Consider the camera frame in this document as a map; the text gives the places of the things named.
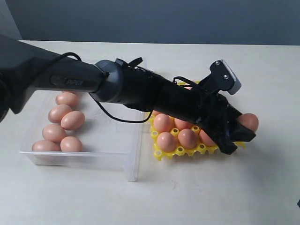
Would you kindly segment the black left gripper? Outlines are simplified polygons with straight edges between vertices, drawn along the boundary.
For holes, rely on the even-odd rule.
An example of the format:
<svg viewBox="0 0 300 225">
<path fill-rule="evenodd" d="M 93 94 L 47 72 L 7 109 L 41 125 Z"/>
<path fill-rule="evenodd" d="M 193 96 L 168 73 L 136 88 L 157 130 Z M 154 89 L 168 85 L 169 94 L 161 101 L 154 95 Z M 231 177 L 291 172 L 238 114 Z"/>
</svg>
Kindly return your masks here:
<svg viewBox="0 0 300 225">
<path fill-rule="evenodd" d="M 221 94 L 201 100 L 195 123 L 217 144 L 220 151 L 231 155 L 237 150 L 233 142 L 249 142 L 256 134 L 241 125 L 237 118 L 242 113 Z"/>
</svg>

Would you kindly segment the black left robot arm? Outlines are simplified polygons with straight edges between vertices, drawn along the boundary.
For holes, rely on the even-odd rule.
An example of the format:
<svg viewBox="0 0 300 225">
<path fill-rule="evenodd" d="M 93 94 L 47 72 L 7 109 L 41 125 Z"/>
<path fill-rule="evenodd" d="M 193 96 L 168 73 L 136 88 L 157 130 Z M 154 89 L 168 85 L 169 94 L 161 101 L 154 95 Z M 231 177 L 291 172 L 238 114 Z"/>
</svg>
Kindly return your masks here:
<svg viewBox="0 0 300 225">
<path fill-rule="evenodd" d="M 210 66 L 200 82 L 184 77 L 169 81 L 140 66 L 142 58 L 125 62 L 85 63 L 73 53 L 57 54 L 6 36 L 0 37 L 0 117 L 18 114 L 37 90 L 87 92 L 97 105 L 122 104 L 141 112 L 159 111 L 198 125 L 230 155 L 236 142 L 249 142 L 255 132 L 242 125 L 241 113 L 221 94 L 234 95 L 241 83 L 224 60 Z"/>
</svg>

